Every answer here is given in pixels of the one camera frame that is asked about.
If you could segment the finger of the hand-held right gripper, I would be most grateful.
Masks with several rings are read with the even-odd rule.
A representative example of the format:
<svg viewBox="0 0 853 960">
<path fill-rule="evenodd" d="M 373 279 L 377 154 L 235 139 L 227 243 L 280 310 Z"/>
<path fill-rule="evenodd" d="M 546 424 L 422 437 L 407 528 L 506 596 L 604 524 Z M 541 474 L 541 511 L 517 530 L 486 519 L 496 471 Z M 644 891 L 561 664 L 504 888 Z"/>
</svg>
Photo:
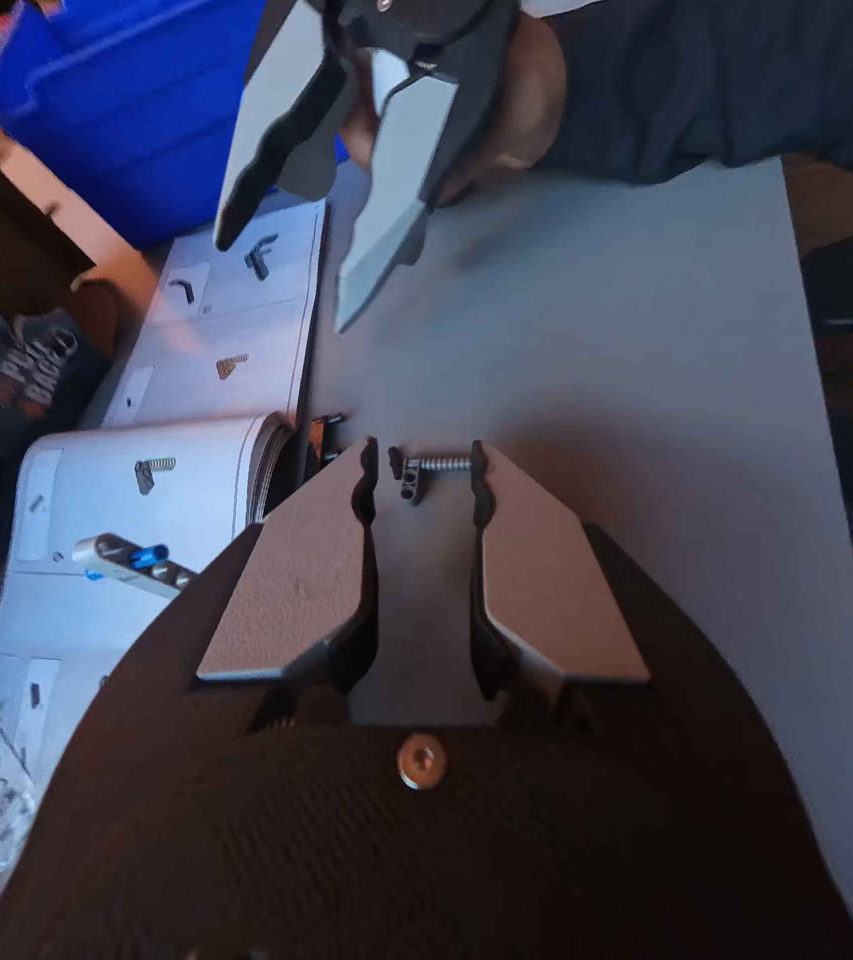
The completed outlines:
<svg viewBox="0 0 853 960">
<path fill-rule="evenodd" d="M 266 3 L 217 206 L 217 250 L 234 245 L 270 190 L 315 202 L 332 189 L 338 132 L 354 105 L 354 64 L 338 22 L 343 6 Z"/>
<path fill-rule="evenodd" d="M 338 271 L 337 333 L 349 329 L 399 264 L 419 258 L 428 218 L 425 190 L 458 90 L 455 81 L 414 73 L 396 54 L 370 54 L 379 125 L 370 189 Z"/>
</svg>

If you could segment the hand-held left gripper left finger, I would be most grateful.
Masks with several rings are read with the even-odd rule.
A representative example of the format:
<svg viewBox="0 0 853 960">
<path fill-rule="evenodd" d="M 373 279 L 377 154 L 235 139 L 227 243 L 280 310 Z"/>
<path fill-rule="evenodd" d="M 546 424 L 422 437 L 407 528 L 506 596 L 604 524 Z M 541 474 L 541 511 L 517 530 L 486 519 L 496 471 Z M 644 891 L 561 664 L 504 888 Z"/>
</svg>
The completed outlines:
<svg viewBox="0 0 853 960">
<path fill-rule="evenodd" d="M 364 438 L 267 515 L 199 681 L 358 684 L 378 650 L 379 477 L 378 442 Z"/>
</svg>

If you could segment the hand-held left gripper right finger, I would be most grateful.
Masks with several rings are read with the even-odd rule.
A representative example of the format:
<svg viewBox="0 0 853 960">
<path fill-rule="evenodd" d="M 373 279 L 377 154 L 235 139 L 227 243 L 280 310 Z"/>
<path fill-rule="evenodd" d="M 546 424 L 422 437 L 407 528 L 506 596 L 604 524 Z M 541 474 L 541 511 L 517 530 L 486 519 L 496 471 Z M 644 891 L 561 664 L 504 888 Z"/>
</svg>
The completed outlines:
<svg viewBox="0 0 853 960">
<path fill-rule="evenodd" d="M 646 686 L 649 666 L 577 514 L 482 440 L 469 481 L 469 655 L 481 695 Z"/>
</svg>

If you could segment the grey lego connector with spring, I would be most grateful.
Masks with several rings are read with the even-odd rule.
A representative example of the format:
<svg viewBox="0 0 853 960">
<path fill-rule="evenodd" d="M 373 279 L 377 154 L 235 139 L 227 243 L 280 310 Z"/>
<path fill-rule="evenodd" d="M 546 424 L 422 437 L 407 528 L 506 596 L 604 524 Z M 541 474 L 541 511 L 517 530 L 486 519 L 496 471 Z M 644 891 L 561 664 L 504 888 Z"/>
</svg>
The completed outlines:
<svg viewBox="0 0 853 960">
<path fill-rule="evenodd" d="M 432 475 L 469 473 L 472 469 L 469 454 L 409 457 L 397 446 L 387 448 L 387 460 L 399 484 L 401 500 L 413 507 L 422 501 Z"/>
</svg>

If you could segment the person's right forearm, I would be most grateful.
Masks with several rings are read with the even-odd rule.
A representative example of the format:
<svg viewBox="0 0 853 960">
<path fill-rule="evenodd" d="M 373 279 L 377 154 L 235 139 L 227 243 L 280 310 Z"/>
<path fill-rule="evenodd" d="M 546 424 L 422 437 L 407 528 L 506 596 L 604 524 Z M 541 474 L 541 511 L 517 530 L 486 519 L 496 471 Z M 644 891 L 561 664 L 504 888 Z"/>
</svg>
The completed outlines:
<svg viewBox="0 0 853 960">
<path fill-rule="evenodd" d="M 658 185 L 802 153 L 853 172 L 853 1 L 612 1 L 550 17 L 564 114 L 538 166 Z"/>
</svg>

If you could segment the black lego piece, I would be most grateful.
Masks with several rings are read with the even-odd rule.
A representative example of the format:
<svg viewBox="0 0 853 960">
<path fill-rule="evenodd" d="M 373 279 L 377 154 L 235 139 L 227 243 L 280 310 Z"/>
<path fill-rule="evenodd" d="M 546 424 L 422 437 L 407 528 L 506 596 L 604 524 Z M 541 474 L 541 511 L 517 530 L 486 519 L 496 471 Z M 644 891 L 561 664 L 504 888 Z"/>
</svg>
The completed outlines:
<svg viewBox="0 0 853 960">
<path fill-rule="evenodd" d="M 319 469 L 334 462 L 340 456 L 337 428 L 347 423 L 348 419 L 348 414 L 343 412 L 313 417 L 309 429 L 309 445 Z"/>
</svg>

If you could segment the grey lego beam blue pin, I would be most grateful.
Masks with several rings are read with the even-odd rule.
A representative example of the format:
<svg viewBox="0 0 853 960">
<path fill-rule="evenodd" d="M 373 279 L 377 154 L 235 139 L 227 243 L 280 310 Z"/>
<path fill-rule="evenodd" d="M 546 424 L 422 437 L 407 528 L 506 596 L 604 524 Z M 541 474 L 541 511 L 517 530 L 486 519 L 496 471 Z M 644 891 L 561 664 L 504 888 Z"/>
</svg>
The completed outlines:
<svg viewBox="0 0 853 960">
<path fill-rule="evenodd" d="M 77 541 L 72 559 L 91 581 L 112 580 L 163 599 L 178 596 L 199 576 L 173 560 L 165 544 L 139 546 L 111 533 Z"/>
</svg>

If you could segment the open lego instruction booklet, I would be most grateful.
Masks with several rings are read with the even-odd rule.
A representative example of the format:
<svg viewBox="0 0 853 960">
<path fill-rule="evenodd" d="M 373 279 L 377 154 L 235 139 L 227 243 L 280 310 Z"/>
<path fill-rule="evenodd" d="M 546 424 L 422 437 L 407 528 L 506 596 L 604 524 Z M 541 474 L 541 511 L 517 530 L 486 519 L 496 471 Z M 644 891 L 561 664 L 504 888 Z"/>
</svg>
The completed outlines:
<svg viewBox="0 0 853 960">
<path fill-rule="evenodd" d="M 324 201 L 262 213 L 228 251 L 177 239 L 101 424 L 38 440 L 17 475 L 0 593 L 0 729 L 46 791 L 99 688 L 169 597 L 93 579 L 115 535 L 200 572 L 265 513 L 298 422 Z"/>
</svg>

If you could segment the dark printed lego box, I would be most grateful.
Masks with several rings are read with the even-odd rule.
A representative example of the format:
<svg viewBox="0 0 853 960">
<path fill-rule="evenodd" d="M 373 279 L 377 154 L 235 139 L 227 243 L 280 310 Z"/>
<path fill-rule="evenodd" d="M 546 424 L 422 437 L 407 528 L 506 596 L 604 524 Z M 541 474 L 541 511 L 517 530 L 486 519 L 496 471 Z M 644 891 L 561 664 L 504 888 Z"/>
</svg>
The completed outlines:
<svg viewBox="0 0 853 960">
<path fill-rule="evenodd" d="M 0 313 L 0 459 L 78 426 L 110 366 L 61 309 L 11 320 Z"/>
</svg>

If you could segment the person's right hand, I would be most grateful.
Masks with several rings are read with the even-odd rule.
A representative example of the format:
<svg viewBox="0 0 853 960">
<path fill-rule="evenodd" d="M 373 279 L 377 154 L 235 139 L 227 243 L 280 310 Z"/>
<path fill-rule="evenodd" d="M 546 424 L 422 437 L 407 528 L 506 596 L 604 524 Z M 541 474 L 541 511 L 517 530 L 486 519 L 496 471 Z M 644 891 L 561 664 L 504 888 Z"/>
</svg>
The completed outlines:
<svg viewBox="0 0 853 960">
<path fill-rule="evenodd" d="M 437 205 L 450 206 L 476 187 L 540 162 L 557 138 L 567 80 L 566 61 L 553 28 L 521 13 L 491 126 L 445 180 Z"/>
</svg>

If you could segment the blue plastic bin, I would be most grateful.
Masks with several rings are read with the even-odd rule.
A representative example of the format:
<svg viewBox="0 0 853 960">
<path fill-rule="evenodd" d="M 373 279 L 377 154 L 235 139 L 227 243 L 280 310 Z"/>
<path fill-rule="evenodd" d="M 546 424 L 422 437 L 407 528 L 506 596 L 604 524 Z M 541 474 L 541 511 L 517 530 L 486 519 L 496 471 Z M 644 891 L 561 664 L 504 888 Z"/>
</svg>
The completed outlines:
<svg viewBox="0 0 853 960">
<path fill-rule="evenodd" d="M 0 126 L 131 247 L 214 220 L 263 14 L 291 2 L 15 2 Z"/>
</svg>

